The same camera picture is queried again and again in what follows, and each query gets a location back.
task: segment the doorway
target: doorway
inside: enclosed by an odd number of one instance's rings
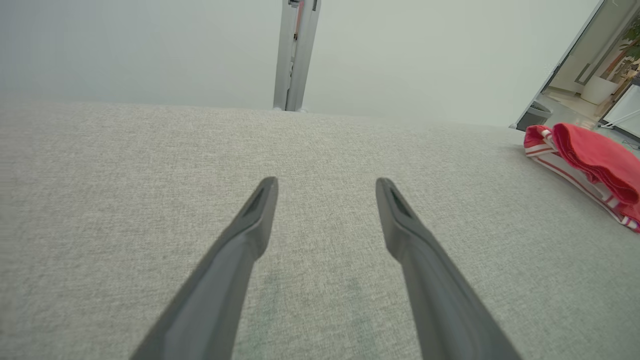
[[[639,67],[640,0],[606,0],[537,100],[559,103],[576,114],[576,124],[593,129],[632,86]]]

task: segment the gray wall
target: gray wall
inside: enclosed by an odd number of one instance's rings
[[[270,109],[281,6],[2,0],[0,92]]]
[[[305,106],[321,113],[508,126],[536,97],[598,4],[325,1]]]

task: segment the red towel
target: red towel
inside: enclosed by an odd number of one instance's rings
[[[640,160],[621,144],[571,124],[529,126],[528,157],[590,195],[621,224],[640,233]]]

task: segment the trash bin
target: trash bin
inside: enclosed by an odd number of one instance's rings
[[[516,128],[525,131],[527,126],[543,125],[553,114],[554,112],[551,109],[548,109],[538,101],[533,101],[533,104],[531,104],[522,119],[518,121]]]

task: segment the gray upholstery fabric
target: gray upholstery fabric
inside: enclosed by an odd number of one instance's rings
[[[512,129],[131,104],[0,105],[1,357],[129,356],[265,176],[236,359],[416,359],[393,179],[524,359],[640,354],[640,237]]]

